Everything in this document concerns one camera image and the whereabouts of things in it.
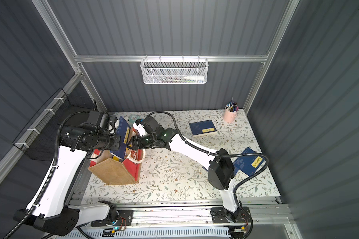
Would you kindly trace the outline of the blue book yellow label back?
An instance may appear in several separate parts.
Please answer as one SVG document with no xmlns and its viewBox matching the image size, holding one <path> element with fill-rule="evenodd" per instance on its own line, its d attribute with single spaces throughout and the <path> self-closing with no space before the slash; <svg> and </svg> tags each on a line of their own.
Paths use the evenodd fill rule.
<svg viewBox="0 0 359 239">
<path fill-rule="evenodd" d="M 117 122 L 118 122 L 118 127 L 116 131 L 116 135 L 120 136 L 120 146 L 118 150 L 110 150 L 110 153 L 114 157 L 116 157 L 119 162 L 122 162 L 125 158 L 127 142 L 128 142 L 131 127 L 122 116 L 118 119 Z"/>
</svg>

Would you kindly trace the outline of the jute canvas bag red trim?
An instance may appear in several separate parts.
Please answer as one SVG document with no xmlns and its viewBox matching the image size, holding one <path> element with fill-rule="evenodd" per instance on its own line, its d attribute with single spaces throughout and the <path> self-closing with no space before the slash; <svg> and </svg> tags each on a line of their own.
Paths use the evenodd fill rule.
<svg viewBox="0 0 359 239">
<path fill-rule="evenodd" d="M 93 155 L 98 159 L 90 160 L 88 170 L 106 185 L 131 185 L 140 181 L 142 162 L 145 159 L 144 149 L 127 149 L 124 160 L 117 159 L 110 151 L 106 150 L 102 155 L 95 150 Z"/>
</svg>

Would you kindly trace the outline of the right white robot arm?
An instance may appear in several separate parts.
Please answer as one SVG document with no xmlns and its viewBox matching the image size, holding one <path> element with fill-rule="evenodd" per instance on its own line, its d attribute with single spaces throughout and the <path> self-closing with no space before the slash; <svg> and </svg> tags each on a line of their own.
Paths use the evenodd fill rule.
<svg viewBox="0 0 359 239">
<path fill-rule="evenodd" d="M 201 146 L 183 136 L 175 117 L 171 113 L 165 112 L 165 114 L 172 119 L 173 128 L 163 128 L 153 117 L 154 113 L 150 113 L 144 119 L 137 119 L 133 123 L 137 135 L 130 139 L 128 148 L 132 150 L 165 148 L 183 154 L 199 163 L 208 172 L 209 184 L 217 189 L 221 195 L 222 211 L 219 215 L 230 223 L 235 223 L 241 218 L 245 218 L 251 223 L 252 217 L 238 201 L 237 190 L 246 182 L 259 176 L 268 167 L 268 156 L 262 153 L 229 154 L 223 148 L 214 150 Z M 256 169 L 247 178 L 235 183 L 232 158 L 251 156 L 260 157 L 264 166 Z"/>
</svg>

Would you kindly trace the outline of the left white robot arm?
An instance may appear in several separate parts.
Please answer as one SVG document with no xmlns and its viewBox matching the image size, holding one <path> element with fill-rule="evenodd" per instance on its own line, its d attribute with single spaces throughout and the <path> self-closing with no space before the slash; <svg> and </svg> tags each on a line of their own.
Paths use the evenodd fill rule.
<svg viewBox="0 0 359 239">
<path fill-rule="evenodd" d="M 73 229 L 93 221 L 113 226 L 119 213 L 115 204 L 100 201 L 90 205 L 67 206 L 66 195 L 81 163 L 94 150 L 118 150 L 121 137 L 116 134 L 116 116 L 97 111 L 82 111 L 88 116 L 78 126 L 66 123 L 79 112 L 67 116 L 60 124 L 54 142 L 54 156 L 42 184 L 25 209 L 16 211 L 17 224 L 5 235 L 10 238 L 22 225 L 47 233 L 48 237 L 65 236 Z"/>
</svg>

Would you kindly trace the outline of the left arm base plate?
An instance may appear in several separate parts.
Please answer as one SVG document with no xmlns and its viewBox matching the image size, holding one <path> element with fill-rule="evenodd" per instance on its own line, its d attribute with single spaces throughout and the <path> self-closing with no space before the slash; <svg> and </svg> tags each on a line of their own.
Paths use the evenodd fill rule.
<svg viewBox="0 0 359 239">
<path fill-rule="evenodd" d="M 106 219 L 97 220 L 90 223 L 92 227 L 127 227 L 132 223 L 134 211 L 133 210 L 117 210 L 111 213 Z"/>
</svg>

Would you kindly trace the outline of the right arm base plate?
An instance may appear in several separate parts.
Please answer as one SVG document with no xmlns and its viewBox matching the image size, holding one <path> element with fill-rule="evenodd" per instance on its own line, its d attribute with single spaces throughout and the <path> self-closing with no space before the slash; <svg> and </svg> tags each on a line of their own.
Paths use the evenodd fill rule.
<svg viewBox="0 0 359 239">
<path fill-rule="evenodd" d="M 223 223 L 244 223 L 252 222 L 248 207 L 238 207 L 235 212 L 230 212 L 223 207 L 211 208 L 210 214 L 214 224 Z"/>
</svg>

